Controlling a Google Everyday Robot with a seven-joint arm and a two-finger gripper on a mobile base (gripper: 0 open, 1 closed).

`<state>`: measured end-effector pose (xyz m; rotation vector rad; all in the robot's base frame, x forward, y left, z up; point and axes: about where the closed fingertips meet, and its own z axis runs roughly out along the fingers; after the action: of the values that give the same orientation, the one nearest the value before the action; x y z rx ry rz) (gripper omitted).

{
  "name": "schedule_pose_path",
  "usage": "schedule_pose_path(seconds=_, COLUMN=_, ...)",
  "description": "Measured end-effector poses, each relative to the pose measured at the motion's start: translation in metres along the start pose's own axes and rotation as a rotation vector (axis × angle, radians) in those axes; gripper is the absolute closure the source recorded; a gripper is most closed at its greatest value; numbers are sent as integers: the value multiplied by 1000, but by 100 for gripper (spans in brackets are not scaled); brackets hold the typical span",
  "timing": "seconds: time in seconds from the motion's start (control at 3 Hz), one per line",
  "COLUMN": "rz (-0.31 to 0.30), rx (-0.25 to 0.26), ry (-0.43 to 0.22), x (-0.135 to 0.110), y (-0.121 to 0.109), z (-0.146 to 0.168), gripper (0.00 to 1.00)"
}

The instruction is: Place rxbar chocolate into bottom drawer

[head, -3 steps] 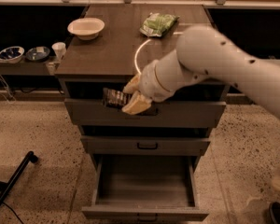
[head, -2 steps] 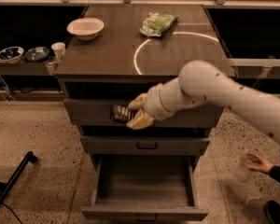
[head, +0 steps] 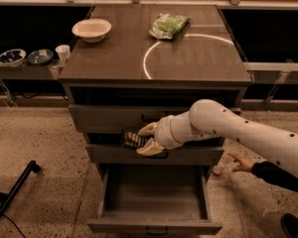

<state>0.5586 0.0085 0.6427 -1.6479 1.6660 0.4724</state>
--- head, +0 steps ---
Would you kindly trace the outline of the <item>black sleeve forearm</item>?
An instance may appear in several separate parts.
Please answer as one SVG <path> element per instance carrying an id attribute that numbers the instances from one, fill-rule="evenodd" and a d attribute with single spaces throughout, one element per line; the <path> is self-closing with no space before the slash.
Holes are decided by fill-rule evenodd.
<path id="1" fill-rule="evenodd" d="M 251 173 L 270 184 L 298 192 L 298 178 L 270 162 L 255 163 L 251 168 Z"/>

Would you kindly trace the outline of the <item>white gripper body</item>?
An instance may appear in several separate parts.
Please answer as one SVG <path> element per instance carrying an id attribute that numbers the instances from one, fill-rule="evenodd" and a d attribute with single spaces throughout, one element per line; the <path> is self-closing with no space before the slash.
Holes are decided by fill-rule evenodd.
<path id="1" fill-rule="evenodd" d="M 171 133 L 172 116 L 161 118 L 156 125 L 154 138 L 165 149 L 171 150 L 176 147 L 176 141 Z"/>

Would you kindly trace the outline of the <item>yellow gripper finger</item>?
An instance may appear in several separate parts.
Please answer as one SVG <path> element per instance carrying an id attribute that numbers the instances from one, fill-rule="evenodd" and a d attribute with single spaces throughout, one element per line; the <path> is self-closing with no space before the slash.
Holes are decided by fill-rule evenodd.
<path id="1" fill-rule="evenodd" d="M 154 156 L 162 153 L 163 151 L 164 147 L 161 146 L 154 138 L 150 138 L 136 150 L 136 152 L 142 156 Z"/>
<path id="2" fill-rule="evenodd" d="M 138 131 L 138 135 L 143 137 L 151 136 L 155 133 L 156 127 L 156 122 L 149 123 Z"/>

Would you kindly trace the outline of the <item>person's hand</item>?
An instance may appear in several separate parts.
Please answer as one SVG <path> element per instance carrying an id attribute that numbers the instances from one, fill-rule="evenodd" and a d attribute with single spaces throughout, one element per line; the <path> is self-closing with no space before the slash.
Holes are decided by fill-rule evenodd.
<path id="1" fill-rule="evenodd" d="M 254 166 L 253 161 L 250 161 L 249 159 L 241 157 L 238 154 L 229 153 L 229 155 L 233 158 L 233 161 L 237 163 L 237 166 L 231 169 L 234 173 L 235 172 L 250 173 L 252 171 L 252 168 Z"/>

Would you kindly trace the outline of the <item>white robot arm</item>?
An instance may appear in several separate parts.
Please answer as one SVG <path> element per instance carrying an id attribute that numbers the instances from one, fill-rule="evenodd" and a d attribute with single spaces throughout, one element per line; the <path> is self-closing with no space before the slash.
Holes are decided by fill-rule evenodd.
<path id="1" fill-rule="evenodd" d="M 244 119 L 213 100 L 199 100 L 189 111 L 163 117 L 138 134 L 149 138 L 137 150 L 143 156 L 173 150 L 187 142 L 223 137 L 298 178 L 298 134 Z"/>

